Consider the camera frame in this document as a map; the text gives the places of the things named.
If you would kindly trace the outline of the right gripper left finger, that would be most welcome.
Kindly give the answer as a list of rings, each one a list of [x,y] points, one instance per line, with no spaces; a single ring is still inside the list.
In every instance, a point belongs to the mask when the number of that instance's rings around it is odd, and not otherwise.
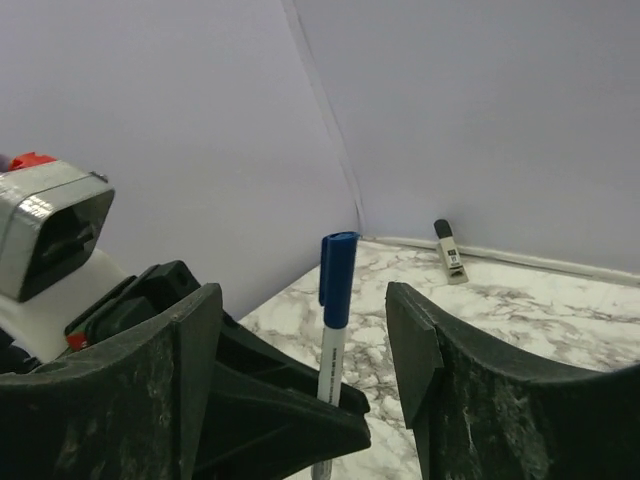
[[[221,317],[221,288],[206,284],[95,346],[2,375],[2,478],[191,478]]]

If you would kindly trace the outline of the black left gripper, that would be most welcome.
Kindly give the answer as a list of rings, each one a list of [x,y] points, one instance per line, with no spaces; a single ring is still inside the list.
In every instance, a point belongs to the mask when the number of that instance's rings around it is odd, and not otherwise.
[[[1,300],[1,372],[26,374],[132,328],[195,292],[180,260],[126,276],[92,260],[26,302]]]

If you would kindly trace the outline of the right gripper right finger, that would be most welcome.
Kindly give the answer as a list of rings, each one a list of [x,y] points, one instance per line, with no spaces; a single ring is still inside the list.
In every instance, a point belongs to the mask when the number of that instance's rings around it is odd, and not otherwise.
[[[510,345],[406,283],[386,290],[405,424],[426,479],[635,479],[639,369],[570,366]]]

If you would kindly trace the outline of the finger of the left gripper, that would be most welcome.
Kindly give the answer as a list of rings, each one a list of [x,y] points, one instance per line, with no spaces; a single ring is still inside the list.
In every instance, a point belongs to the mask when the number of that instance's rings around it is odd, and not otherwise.
[[[194,472],[292,475],[366,450],[365,394],[342,385],[338,405],[317,399],[317,370],[223,317]]]

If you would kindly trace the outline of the blue marker pen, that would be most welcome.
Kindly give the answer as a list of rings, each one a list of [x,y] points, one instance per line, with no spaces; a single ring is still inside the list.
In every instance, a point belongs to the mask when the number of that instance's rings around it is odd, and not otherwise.
[[[317,398],[333,406],[340,401],[345,338],[345,328],[324,326]]]

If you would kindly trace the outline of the blue pen cap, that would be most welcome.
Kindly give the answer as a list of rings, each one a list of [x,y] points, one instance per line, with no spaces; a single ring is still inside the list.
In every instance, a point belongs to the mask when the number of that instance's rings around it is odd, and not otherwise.
[[[354,231],[325,236],[321,243],[319,304],[324,324],[343,329],[348,324],[359,234]]]

